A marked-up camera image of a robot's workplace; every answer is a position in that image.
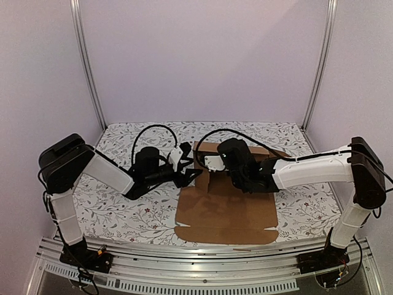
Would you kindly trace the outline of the brown cardboard box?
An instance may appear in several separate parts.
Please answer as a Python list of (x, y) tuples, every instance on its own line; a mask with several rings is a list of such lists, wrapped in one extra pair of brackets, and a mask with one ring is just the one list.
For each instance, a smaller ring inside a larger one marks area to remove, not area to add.
[(244, 193), (224, 172), (203, 170), (181, 189), (175, 222), (187, 242), (266, 245), (279, 235), (274, 194)]

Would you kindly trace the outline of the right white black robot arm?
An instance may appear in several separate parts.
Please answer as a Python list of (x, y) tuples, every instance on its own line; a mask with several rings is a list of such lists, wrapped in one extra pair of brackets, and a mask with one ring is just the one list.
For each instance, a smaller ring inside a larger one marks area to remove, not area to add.
[(392, 177), (372, 148), (361, 137), (342, 147), (301, 157), (273, 149), (258, 160), (244, 140), (230, 138), (217, 147), (217, 156), (206, 156), (211, 171), (225, 171), (233, 185), (245, 193), (273, 193), (312, 184), (346, 183), (352, 199), (329, 230), (319, 251), (297, 256), (301, 273), (317, 272), (349, 262), (347, 249), (372, 211), (386, 202)]

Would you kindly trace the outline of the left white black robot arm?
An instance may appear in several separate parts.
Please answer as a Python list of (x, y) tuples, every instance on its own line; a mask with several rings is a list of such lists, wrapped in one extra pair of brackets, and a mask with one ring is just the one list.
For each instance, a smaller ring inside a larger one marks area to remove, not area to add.
[(191, 145), (181, 143), (163, 156), (152, 146), (132, 152), (133, 163), (126, 170), (96, 148), (85, 143), (76, 133), (67, 136), (39, 156), (38, 178), (45, 187), (44, 202), (63, 242), (61, 261), (91, 268), (111, 263), (106, 249), (89, 250), (77, 220), (73, 194), (83, 175), (98, 180), (129, 200), (137, 200), (155, 186), (172, 182), (177, 188), (187, 187), (202, 171), (190, 168)]

